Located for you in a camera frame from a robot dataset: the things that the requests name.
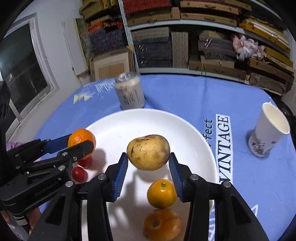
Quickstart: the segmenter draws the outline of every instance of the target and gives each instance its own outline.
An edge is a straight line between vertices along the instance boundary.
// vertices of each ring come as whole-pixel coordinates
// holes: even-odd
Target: orange
[[[170,241],[181,232],[181,218],[171,209],[157,209],[143,222],[143,234],[151,241]]]
[[[174,184],[166,179],[160,179],[151,184],[147,191],[148,202],[155,208],[167,208],[177,200]]]
[[[68,139],[68,147],[75,146],[87,140],[90,140],[94,144],[94,149],[90,154],[82,158],[82,160],[89,158],[93,154],[96,148],[96,138],[90,131],[86,129],[78,129],[74,133],[72,133],[72,135],[70,135]]]

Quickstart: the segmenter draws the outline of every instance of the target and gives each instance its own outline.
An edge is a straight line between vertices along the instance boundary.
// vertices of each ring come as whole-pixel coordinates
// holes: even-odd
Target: can lid
[[[137,76],[137,73],[135,72],[127,72],[127,73],[122,73],[120,74],[119,76],[117,76],[115,78],[115,82],[118,83],[118,82],[125,82],[125,81],[128,81],[134,77]]]

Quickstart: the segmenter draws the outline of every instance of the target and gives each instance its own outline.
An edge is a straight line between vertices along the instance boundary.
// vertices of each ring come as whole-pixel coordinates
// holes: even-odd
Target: window
[[[36,14],[15,22],[0,43],[0,80],[11,92],[5,123],[9,139],[29,111],[58,88],[42,48]]]

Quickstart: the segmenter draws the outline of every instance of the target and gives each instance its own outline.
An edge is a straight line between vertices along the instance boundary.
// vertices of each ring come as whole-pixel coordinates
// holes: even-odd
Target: potato
[[[126,150],[130,162],[143,171],[155,171],[163,167],[170,157],[170,145],[160,135],[133,139]]]

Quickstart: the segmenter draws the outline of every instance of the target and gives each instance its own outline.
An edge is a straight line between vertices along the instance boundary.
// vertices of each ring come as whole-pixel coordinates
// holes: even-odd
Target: plate rim
[[[93,122],[92,124],[90,124],[90,125],[86,128],[86,130],[90,129],[90,128],[91,128],[92,126],[94,126],[97,122],[99,122],[99,121],[101,121],[101,120],[103,120],[103,119],[111,118],[111,117],[114,116],[114,115],[119,115],[119,114],[121,114],[121,113],[123,113],[123,112],[126,113],[126,112],[140,112],[140,111],[159,112],[159,113],[163,113],[163,114],[166,114],[166,115],[170,115],[170,116],[172,116],[172,117],[174,117],[174,118],[179,119],[180,121],[182,121],[182,122],[184,122],[185,124],[189,125],[192,129],[194,129],[194,131],[195,131],[195,132],[196,132],[196,133],[202,138],[202,140],[205,142],[208,151],[211,153],[210,155],[211,155],[212,159],[214,160],[214,163],[215,163],[215,170],[216,170],[216,171],[215,171],[215,177],[214,177],[214,179],[215,179],[215,183],[219,183],[219,182],[218,182],[218,173],[217,173],[217,163],[216,163],[216,159],[215,159],[215,157],[214,157],[214,154],[213,154],[213,152],[212,152],[210,146],[208,145],[208,143],[206,142],[206,140],[203,138],[202,134],[201,134],[201,133],[199,132],[199,130],[196,129],[191,123],[189,123],[188,121],[186,121],[186,120],[183,119],[182,117],[180,117],[180,116],[178,116],[178,115],[175,115],[175,114],[173,114],[173,113],[170,113],[170,112],[168,112],[168,111],[158,110],[158,109],[151,109],[151,108],[141,108],[141,109],[140,109],[140,108],[137,108],[137,109],[121,110],[121,111],[117,111],[117,112],[114,112],[114,113],[112,113],[112,114],[106,115],[106,116],[104,116],[104,117],[102,117],[102,118],[96,120],[95,122]]]

